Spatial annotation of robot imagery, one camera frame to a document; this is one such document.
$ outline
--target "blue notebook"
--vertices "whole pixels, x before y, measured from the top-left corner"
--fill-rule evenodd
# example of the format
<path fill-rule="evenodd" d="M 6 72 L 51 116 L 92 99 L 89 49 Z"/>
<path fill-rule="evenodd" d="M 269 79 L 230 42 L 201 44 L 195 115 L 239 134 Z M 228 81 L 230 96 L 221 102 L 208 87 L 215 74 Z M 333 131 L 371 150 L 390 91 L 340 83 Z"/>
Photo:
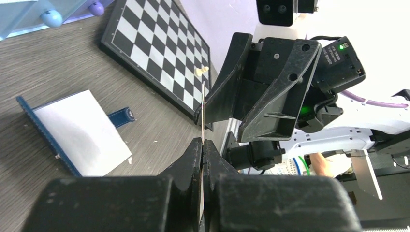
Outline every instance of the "blue notebook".
<path fill-rule="evenodd" d="M 89 90 L 34 109 L 17 101 L 75 176 L 104 176 L 131 155 L 116 130 L 135 121 L 128 107 L 107 116 Z"/>

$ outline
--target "chessboard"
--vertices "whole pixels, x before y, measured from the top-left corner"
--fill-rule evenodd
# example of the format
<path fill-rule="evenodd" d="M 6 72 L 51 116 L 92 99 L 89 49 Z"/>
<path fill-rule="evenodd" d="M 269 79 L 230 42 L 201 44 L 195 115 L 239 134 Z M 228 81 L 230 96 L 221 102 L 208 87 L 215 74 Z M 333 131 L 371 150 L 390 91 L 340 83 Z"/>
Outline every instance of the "chessboard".
<path fill-rule="evenodd" d="M 173 0 L 117 0 L 101 49 L 190 118 L 211 89 L 210 72 L 194 74 L 209 46 Z"/>

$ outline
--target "green wire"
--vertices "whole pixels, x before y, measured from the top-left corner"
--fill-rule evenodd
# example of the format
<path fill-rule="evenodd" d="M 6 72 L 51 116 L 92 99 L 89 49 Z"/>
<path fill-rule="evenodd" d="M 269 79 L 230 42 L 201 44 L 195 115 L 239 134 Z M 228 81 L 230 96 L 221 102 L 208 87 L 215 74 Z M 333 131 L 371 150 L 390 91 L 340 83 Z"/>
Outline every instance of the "green wire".
<path fill-rule="evenodd" d="M 310 175 L 310 170 L 309 170 L 308 164 L 306 164 L 306 162 L 305 162 L 305 159 L 302 158 L 301 156 L 299 156 L 299 159 L 303 163 L 303 165 L 305 166 L 306 171 L 307 171 L 307 175 Z"/>

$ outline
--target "green led light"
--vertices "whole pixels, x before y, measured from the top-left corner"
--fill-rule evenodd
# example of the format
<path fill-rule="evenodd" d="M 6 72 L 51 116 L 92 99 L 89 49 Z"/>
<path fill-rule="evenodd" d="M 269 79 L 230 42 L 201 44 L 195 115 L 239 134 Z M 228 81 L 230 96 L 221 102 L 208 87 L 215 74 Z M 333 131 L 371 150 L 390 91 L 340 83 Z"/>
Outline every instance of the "green led light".
<path fill-rule="evenodd" d="M 302 109 L 300 109 L 300 115 L 305 115 L 308 114 L 312 111 L 312 107 L 309 106 L 303 106 Z"/>

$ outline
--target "white paper card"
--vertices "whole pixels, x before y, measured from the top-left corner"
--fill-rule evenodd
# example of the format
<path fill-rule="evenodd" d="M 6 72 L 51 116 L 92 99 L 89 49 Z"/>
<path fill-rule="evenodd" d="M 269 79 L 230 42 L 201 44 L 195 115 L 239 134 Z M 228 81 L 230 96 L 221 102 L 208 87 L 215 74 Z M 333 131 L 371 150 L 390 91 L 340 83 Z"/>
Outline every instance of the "white paper card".
<path fill-rule="evenodd" d="M 104 176 L 131 155 L 89 90 L 34 112 L 82 176 Z"/>

